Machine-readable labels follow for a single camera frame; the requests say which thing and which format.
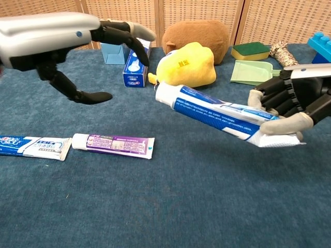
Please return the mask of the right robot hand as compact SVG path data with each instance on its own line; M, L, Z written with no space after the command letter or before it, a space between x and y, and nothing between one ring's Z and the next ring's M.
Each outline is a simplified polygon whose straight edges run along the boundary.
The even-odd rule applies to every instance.
M276 120L260 126L263 134L297 134L330 116L330 64L284 67L277 77L249 92L248 106L267 111Z

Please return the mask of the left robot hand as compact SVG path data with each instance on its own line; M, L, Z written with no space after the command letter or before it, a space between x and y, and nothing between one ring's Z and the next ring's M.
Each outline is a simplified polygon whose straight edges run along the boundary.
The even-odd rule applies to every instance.
M93 105L112 99L108 92L88 93L57 69L69 51L92 41L132 49L145 66L149 58L141 39L155 41L156 34L140 23L101 20L81 12L52 12L1 18L1 70L36 70L70 101Z

